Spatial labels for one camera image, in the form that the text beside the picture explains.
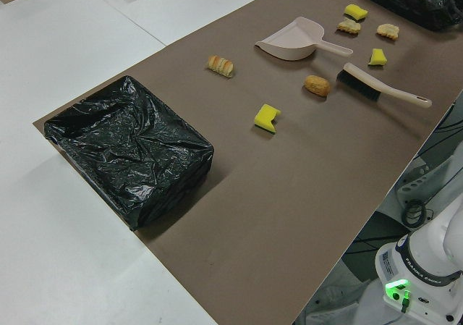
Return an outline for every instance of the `croissant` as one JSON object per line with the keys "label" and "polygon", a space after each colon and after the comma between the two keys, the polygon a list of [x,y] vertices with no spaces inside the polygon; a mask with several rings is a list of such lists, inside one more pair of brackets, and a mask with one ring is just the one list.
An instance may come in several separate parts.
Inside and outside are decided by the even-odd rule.
{"label": "croissant", "polygon": [[222,74],[225,77],[233,76],[233,63],[228,59],[219,57],[217,55],[209,56],[208,59],[208,69],[213,70],[219,74]]}

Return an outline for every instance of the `black brush bristles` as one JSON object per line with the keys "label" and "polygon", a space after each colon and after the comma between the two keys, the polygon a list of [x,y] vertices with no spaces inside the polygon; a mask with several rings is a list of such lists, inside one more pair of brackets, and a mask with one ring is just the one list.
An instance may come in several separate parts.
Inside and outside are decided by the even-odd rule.
{"label": "black brush bristles", "polygon": [[377,101],[379,99],[381,91],[375,90],[345,70],[339,72],[337,79],[372,101]]}

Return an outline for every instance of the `hand brush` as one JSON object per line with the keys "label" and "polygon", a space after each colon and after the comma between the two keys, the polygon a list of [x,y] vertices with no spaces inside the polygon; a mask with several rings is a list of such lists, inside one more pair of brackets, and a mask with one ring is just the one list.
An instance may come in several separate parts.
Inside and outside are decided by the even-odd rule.
{"label": "hand brush", "polygon": [[349,62],[344,65],[344,70],[338,74],[337,78],[339,81],[360,92],[372,101],[377,101],[380,94],[383,93],[403,101],[416,104],[422,108],[429,108],[433,104],[433,102],[427,98],[416,96],[405,91],[397,90],[391,86],[387,86],[385,83],[375,77],[372,77],[359,67],[356,67]]}

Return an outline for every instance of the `white surface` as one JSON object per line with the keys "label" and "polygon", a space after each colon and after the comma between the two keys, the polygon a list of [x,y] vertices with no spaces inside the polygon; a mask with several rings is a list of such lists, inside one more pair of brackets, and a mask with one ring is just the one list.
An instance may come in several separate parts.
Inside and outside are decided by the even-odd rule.
{"label": "white surface", "polygon": [[253,0],[105,1],[160,42],[169,45]]}
{"label": "white surface", "polygon": [[32,125],[163,46],[101,0],[0,7],[2,324],[215,324]]}

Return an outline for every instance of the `green light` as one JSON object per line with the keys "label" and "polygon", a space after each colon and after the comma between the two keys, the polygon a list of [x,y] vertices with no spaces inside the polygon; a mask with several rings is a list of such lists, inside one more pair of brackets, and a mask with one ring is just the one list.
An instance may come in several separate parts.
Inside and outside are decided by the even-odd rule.
{"label": "green light", "polygon": [[408,285],[408,280],[406,279],[399,279],[395,282],[390,282],[386,284],[386,289],[393,289],[395,287],[400,287],[401,285]]}

